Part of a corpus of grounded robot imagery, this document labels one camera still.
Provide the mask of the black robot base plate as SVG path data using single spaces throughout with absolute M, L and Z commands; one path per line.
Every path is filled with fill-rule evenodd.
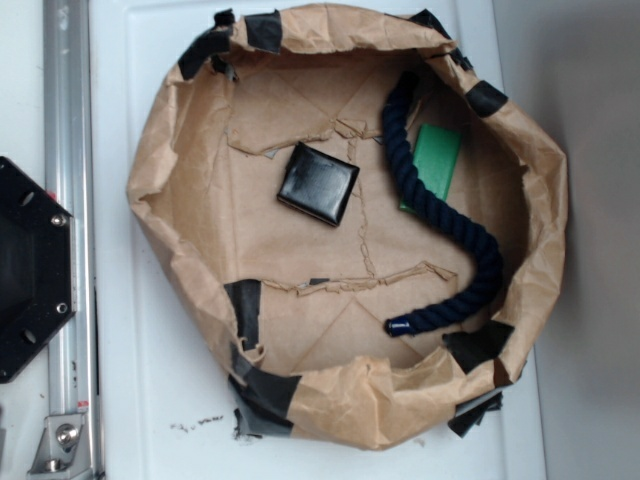
M 12 382 L 75 313 L 69 214 L 1 159 L 1 382 Z

